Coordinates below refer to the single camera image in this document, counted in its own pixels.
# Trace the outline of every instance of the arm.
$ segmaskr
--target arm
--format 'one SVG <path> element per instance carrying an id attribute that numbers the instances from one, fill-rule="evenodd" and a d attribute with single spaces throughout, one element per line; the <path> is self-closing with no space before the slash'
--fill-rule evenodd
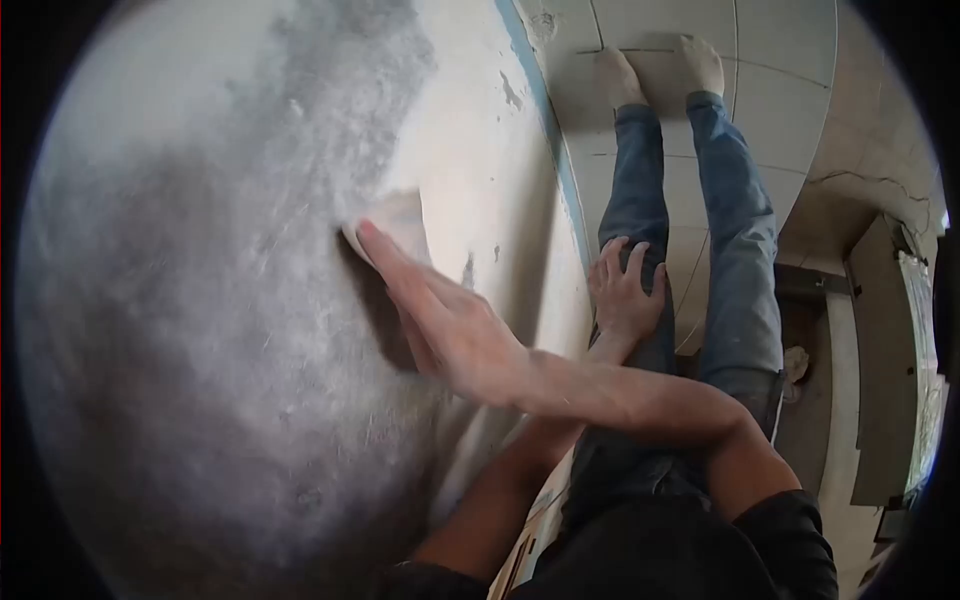
<path id="1" fill-rule="evenodd" d="M 611 241 L 590 267 L 589 289 L 600 328 L 587 352 L 590 364 L 623 364 L 636 342 L 656 328 L 663 307 L 663 269 L 649 297 L 640 286 L 639 272 L 633 272 L 642 265 L 648 245 L 638 245 L 627 273 L 620 272 L 617 257 L 625 241 Z M 519 436 L 480 471 L 457 510 L 417 549 L 413 560 L 492 582 L 510 556 L 544 482 L 583 429 L 578 420 L 530 419 Z"/>
<path id="2" fill-rule="evenodd" d="M 800 488 L 732 397 L 688 379 L 525 348 L 483 298 L 410 260 L 369 221 L 357 234 L 387 283 L 418 368 L 460 396 L 620 429 L 645 444 L 700 450 L 710 496 L 728 519 Z"/>
<path id="3" fill-rule="evenodd" d="M 631 349 L 633 345 L 601 334 L 587 360 L 618 364 Z M 576 420 L 530 419 L 516 439 L 480 471 L 453 515 L 417 548 L 412 560 L 440 564 L 485 584 L 492 582 L 510 556 L 544 482 L 583 430 Z"/>
<path id="4" fill-rule="evenodd" d="M 777 492 L 801 488 L 747 409 L 706 383 L 576 364 L 536 350 L 531 361 L 539 384 L 515 396 L 517 408 L 620 429 L 645 444 L 700 450 L 710 497 L 726 519 Z"/>

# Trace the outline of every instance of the foot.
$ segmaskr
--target foot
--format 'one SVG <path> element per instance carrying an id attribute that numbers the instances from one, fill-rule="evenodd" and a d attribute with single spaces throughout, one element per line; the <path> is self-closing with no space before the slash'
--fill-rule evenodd
<path id="1" fill-rule="evenodd" d="M 601 50 L 593 60 L 597 82 L 607 92 L 610 106 L 646 105 L 647 99 L 640 88 L 634 68 L 627 57 L 614 48 Z"/>
<path id="2" fill-rule="evenodd" d="M 711 91 L 723 96 L 723 63 L 713 47 L 694 36 L 680 36 L 680 55 L 684 58 L 686 93 Z"/>

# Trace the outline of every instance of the gray plaster patch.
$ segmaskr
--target gray plaster patch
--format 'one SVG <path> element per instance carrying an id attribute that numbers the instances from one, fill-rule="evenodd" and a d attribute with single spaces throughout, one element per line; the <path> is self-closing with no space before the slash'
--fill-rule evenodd
<path id="1" fill-rule="evenodd" d="M 473 251 L 467 254 L 467 262 L 464 263 L 464 271 L 460 275 L 460 285 L 468 290 L 473 289 Z"/>
<path id="2" fill-rule="evenodd" d="M 500 79 L 503 80 L 503 95 L 506 97 L 504 102 L 508 105 L 513 105 L 517 110 L 522 109 L 523 101 L 516 95 L 514 89 L 510 87 L 510 80 L 507 79 L 503 71 L 500 71 Z"/>
<path id="3" fill-rule="evenodd" d="M 449 398 L 385 358 L 396 312 L 336 218 L 374 193 L 432 46 L 409 0 L 269 27 L 187 134 L 92 160 L 108 134 L 55 120 L 25 211 L 36 440 L 123 597 L 357 597 L 424 531 Z"/>
<path id="4" fill-rule="evenodd" d="M 557 19 L 550 12 L 542 12 L 530 17 L 530 33 L 543 43 L 557 34 Z"/>

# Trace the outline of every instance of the person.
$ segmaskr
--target person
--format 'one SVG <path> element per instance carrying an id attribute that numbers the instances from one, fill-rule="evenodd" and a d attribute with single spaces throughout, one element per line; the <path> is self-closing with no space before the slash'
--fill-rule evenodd
<path id="1" fill-rule="evenodd" d="M 699 380 L 673 374 L 660 124 L 619 52 L 598 63 L 617 157 L 588 278 L 586 360 L 525 348 L 484 299 L 360 223 L 418 369 L 464 398 L 532 416 L 372 597 L 486 598 L 574 444 L 561 532 L 510 598 L 836 597 L 816 501 L 770 442 L 782 381 L 774 213 L 724 108 L 720 59 L 687 36 L 678 52 L 711 240 Z"/>

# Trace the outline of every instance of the floor tile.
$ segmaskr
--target floor tile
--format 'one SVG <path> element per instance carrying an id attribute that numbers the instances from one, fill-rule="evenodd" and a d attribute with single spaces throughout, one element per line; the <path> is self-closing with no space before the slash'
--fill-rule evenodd
<path id="1" fill-rule="evenodd" d="M 777 231 L 780 231 L 793 209 L 794 202 L 797 201 L 797 196 L 800 195 L 801 188 L 804 187 L 806 176 L 803 173 L 769 167 L 757 167 L 757 169 L 760 172 L 760 179 L 763 180 L 763 186 L 770 196 L 770 204 L 774 206 L 774 213 L 777 215 Z"/>
<path id="2" fill-rule="evenodd" d="M 606 47 L 670 50 L 672 34 L 691 34 L 709 42 L 721 57 L 736 58 L 732 0 L 593 0 L 593 7 Z"/>
<path id="3" fill-rule="evenodd" d="M 700 252 L 707 240 L 707 230 L 700 228 L 670 228 L 667 243 L 666 272 L 673 290 L 673 310 L 680 310 L 686 288 L 693 277 Z"/>
<path id="4" fill-rule="evenodd" d="M 707 228 L 707 210 L 696 158 L 667 156 L 663 159 L 663 197 L 670 215 L 670 227 Z"/>
<path id="5" fill-rule="evenodd" d="M 883 51 L 870 26 L 850 2 L 837 2 L 837 67 L 878 76 L 883 68 Z M 839 73 L 834 77 L 839 81 Z"/>
<path id="6" fill-rule="evenodd" d="M 616 156 L 578 155 L 571 152 L 570 161 L 573 165 L 573 178 L 577 182 L 577 195 L 584 211 L 590 260 L 596 260 L 600 255 L 597 230 L 610 201 Z"/>
<path id="7" fill-rule="evenodd" d="M 829 116 L 824 123 L 820 144 L 810 164 L 807 177 L 817 180 L 830 173 L 855 171 L 867 148 L 867 135 L 857 128 Z"/>
<path id="8" fill-rule="evenodd" d="M 843 41 L 844 30 L 841 28 L 829 115 L 864 133 L 870 133 L 879 116 L 883 54 L 871 42 L 859 49 L 856 56 L 850 56 L 852 50 Z M 873 51 L 876 62 L 870 61 L 870 51 Z"/>
<path id="9" fill-rule="evenodd" d="M 832 85 L 835 0 L 735 0 L 740 60 Z"/>
<path id="10" fill-rule="evenodd" d="M 697 268 L 686 288 L 684 301 L 675 316 L 677 353 L 689 356 L 703 343 L 704 319 L 710 286 L 709 239 L 703 246 Z"/>
<path id="11" fill-rule="evenodd" d="M 613 108 L 594 80 L 594 54 L 571 54 L 547 75 L 550 102 L 568 143 L 584 154 L 616 154 Z"/>
<path id="12" fill-rule="evenodd" d="M 757 164 L 806 173 L 817 150 L 830 90 L 762 66 L 737 68 L 733 123 Z"/>
<path id="13" fill-rule="evenodd" d="M 686 93 L 676 73 L 680 56 L 674 52 L 626 52 L 634 67 L 643 93 L 660 118 L 663 132 L 663 153 L 667 156 L 696 156 L 693 133 L 686 119 Z M 736 96 L 736 61 L 723 60 L 724 104 L 733 114 Z"/>

